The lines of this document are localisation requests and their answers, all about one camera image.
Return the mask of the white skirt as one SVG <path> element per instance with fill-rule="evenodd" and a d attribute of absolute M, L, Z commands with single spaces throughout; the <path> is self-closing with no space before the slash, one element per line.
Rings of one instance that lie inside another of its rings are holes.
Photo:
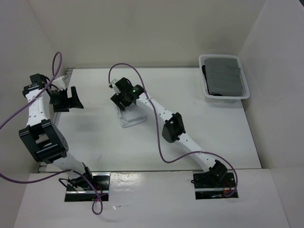
<path fill-rule="evenodd" d="M 116 115 L 123 128 L 132 127 L 134 125 L 143 123 L 146 120 L 146 112 L 139 106 L 131 104 L 124 111 L 115 107 Z"/>

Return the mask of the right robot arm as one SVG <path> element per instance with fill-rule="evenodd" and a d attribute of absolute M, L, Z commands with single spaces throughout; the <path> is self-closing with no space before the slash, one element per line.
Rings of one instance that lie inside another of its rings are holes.
<path fill-rule="evenodd" d="M 203 170 L 204 178 L 197 180 L 201 187 L 219 187 L 225 180 L 228 171 L 225 164 L 219 161 L 219 157 L 204 151 L 186 133 L 183 119 L 180 113 L 173 113 L 152 99 L 140 85 L 133 86 L 129 79 L 123 77 L 114 79 L 109 85 L 115 91 L 111 100 L 123 112 L 130 110 L 131 105 L 136 105 L 145 110 L 154 112 L 157 125 L 157 141 L 160 148 L 160 138 L 173 143 L 185 150 L 181 157 L 190 156 Z"/>

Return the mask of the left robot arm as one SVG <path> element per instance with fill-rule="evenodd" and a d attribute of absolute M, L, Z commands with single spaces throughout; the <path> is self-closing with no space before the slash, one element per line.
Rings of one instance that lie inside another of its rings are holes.
<path fill-rule="evenodd" d="M 66 79 L 67 76 L 60 76 L 46 88 L 46 76 L 30 76 L 31 84 L 22 92 L 30 104 L 28 121 L 26 127 L 19 130 L 19 137 L 35 161 L 66 170 L 73 189 L 89 190 L 95 183 L 90 169 L 69 153 L 65 137 L 51 120 L 51 113 L 83 108 L 74 86 L 70 88 L 72 96 L 68 97 Z"/>

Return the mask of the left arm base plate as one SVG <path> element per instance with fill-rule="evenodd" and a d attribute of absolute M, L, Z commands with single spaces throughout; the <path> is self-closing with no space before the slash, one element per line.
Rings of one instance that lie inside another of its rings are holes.
<path fill-rule="evenodd" d="M 93 173 L 93 186 L 97 190 L 98 194 L 101 195 L 102 201 L 109 200 L 109 187 L 110 187 L 109 172 L 94 172 Z M 97 199 L 95 192 L 91 187 L 83 189 L 81 187 L 74 187 L 67 179 L 60 180 L 66 188 L 65 202 L 93 202 Z"/>

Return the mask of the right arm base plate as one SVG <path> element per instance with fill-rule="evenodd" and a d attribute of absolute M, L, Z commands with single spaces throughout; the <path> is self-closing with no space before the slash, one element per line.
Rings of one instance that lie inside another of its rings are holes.
<path fill-rule="evenodd" d="M 212 182 L 209 176 L 209 171 L 193 173 L 193 179 L 190 182 L 194 185 L 197 200 L 238 198 L 237 190 L 231 196 L 227 196 L 234 191 L 236 186 L 234 173 L 227 172 L 217 184 Z"/>

